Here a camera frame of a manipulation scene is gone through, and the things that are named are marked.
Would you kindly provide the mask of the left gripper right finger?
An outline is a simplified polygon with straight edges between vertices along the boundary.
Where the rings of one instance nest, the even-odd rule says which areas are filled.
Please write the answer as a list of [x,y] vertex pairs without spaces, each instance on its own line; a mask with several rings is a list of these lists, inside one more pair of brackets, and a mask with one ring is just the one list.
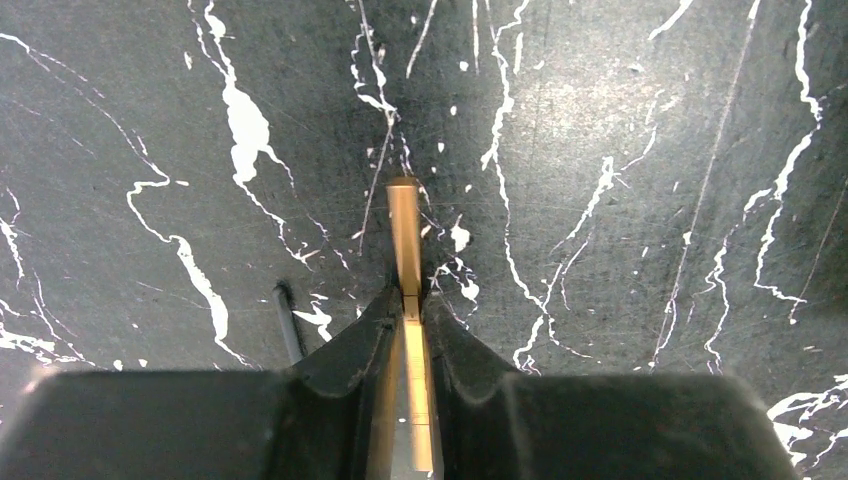
[[793,479],[752,389],[709,374],[533,376],[422,306],[440,479]]

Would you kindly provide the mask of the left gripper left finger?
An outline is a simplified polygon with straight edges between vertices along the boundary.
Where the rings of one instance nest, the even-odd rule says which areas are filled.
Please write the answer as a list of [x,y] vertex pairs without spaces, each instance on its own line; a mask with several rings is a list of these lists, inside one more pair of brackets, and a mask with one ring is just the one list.
[[5,479],[387,479],[402,300],[384,289],[296,364],[63,372],[1,439]]

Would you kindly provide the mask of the thin dark grey pencil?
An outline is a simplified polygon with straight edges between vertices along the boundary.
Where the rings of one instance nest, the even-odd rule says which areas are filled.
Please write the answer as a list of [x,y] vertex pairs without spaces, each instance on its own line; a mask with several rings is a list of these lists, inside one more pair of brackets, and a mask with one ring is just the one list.
[[291,290],[286,282],[279,281],[272,290],[283,341],[291,365],[305,357],[305,349],[299,331],[298,322],[292,309]]

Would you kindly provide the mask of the gold makeup pencil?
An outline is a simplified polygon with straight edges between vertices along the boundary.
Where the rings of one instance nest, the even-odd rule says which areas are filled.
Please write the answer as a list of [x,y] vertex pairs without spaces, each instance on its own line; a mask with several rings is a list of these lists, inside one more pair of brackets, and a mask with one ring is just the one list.
[[399,369],[404,368],[409,401],[411,462],[417,471],[444,476],[444,457],[439,431],[437,396],[431,349],[423,314],[422,254],[418,181],[410,176],[393,179],[387,186],[392,245],[401,294],[402,315],[394,328],[388,364],[388,415],[393,415]]

